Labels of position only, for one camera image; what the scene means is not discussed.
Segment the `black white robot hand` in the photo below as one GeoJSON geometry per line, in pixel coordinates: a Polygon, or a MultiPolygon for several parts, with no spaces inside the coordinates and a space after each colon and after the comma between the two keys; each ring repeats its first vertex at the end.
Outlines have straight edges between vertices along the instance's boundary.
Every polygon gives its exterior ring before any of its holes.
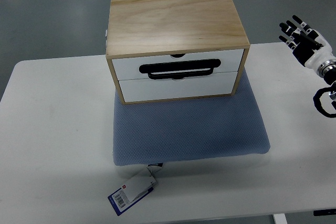
{"type": "Polygon", "coordinates": [[[326,66],[327,62],[335,62],[335,56],[327,40],[298,16],[293,15],[292,19],[295,24],[289,20],[279,24],[284,33],[279,39],[291,49],[299,63],[317,72],[326,66]]]}

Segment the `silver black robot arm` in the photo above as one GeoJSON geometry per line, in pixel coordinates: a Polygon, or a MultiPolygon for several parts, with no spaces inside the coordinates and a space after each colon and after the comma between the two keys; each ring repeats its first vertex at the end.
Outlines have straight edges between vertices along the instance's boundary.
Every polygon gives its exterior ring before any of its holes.
{"type": "Polygon", "coordinates": [[[331,86],[335,82],[335,60],[330,59],[319,64],[316,73],[331,86]]]}

